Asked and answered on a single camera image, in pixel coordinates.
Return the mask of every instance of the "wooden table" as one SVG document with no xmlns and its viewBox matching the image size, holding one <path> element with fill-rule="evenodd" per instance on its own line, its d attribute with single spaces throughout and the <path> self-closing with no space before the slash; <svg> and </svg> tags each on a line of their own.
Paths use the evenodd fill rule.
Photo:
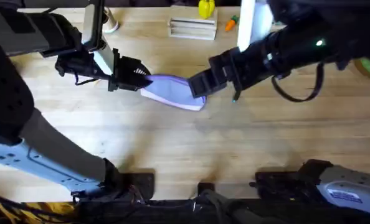
<svg viewBox="0 0 370 224">
<path fill-rule="evenodd" d="M 190 77 L 208 67 L 209 57 L 236 46 L 237 32 L 223 30 L 239 8 L 218 10 L 215 41 L 169 38 L 169 8 L 115 9 L 121 28 L 106 38 L 153 73 Z M 56 13 L 81 29 L 83 9 Z M 122 171 L 154 170 L 155 199 L 188 198 L 202 179 L 247 183 L 257 170 L 297 169 L 308 159 L 370 172 L 370 79 L 353 65 L 343 72 L 326 66 L 322 92 L 308 103 L 282 99 L 266 80 L 242 92 L 237 103 L 231 102 L 234 90 L 229 86 L 210 96 L 202 111 L 192 112 L 139 93 L 108 92 L 105 81 L 74 86 L 74 77 L 59 77 L 55 58 L 29 54 L 13 61 L 36 106 L 59 131 Z M 303 97 L 314 80 L 315 66 L 309 66 L 280 84 Z M 20 202 L 70 200 L 64 187 L 4 166 L 0 195 Z"/>
</svg>

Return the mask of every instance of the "green light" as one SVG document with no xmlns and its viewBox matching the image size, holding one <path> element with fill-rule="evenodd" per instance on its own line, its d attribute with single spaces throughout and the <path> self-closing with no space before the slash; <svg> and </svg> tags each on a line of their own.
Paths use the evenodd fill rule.
<svg viewBox="0 0 370 224">
<path fill-rule="evenodd" d="M 320 46 L 322 46 L 324 44 L 325 44 L 325 40 L 324 39 L 321 39 L 321 40 L 318 40 L 315 45 L 318 46 L 318 47 L 320 47 Z"/>
</svg>

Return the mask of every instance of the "orange carrot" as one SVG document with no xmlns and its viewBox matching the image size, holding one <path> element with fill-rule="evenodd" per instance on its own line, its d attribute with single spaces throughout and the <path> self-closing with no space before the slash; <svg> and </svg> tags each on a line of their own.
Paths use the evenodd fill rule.
<svg viewBox="0 0 370 224">
<path fill-rule="evenodd" d="M 225 31 L 228 32 L 232 28 L 234 28 L 238 20 L 239 18 L 237 16 L 232 16 L 232 18 L 230 18 L 230 21 L 228 21 L 227 25 L 225 26 Z"/>
</svg>

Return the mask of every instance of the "label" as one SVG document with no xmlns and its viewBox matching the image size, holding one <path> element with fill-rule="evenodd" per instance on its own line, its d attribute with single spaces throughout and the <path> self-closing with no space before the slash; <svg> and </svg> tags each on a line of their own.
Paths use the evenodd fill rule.
<svg viewBox="0 0 370 224">
<path fill-rule="evenodd" d="M 346 192 L 344 190 L 332 190 L 332 189 L 328 189 L 328 192 L 333 198 L 343 199 L 350 202 L 362 203 L 362 200 L 359 198 L 358 194 L 355 193 Z"/>
</svg>

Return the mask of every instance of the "purple towel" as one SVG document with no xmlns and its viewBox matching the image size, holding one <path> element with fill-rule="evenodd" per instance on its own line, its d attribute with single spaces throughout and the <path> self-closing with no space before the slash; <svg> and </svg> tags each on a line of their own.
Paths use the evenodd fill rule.
<svg viewBox="0 0 370 224">
<path fill-rule="evenodd" d="M 206 104 L 206 97 L 193 98 L 185 78 L 174 75 L 148 75 L 153 83 L 141 89 L 141 95 L 178 108 L 199 111 Z"/>
</svg>

